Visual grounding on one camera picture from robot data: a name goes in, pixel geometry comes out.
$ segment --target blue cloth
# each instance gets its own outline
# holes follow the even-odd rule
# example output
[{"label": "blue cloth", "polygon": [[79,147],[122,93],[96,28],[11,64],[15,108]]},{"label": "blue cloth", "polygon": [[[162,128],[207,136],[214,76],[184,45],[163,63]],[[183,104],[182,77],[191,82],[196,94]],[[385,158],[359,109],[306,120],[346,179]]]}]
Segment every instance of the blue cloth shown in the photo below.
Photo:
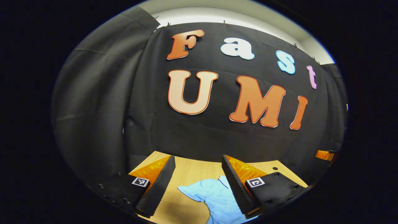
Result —
[{"label": "blue cloth", "polygon": [[206,224],[241,224],[256,217],[246,219],[236,203],[225,176],[218,180],[206,179],[189,186],[178,187],[190,199],[204,201],[210,210]]}]

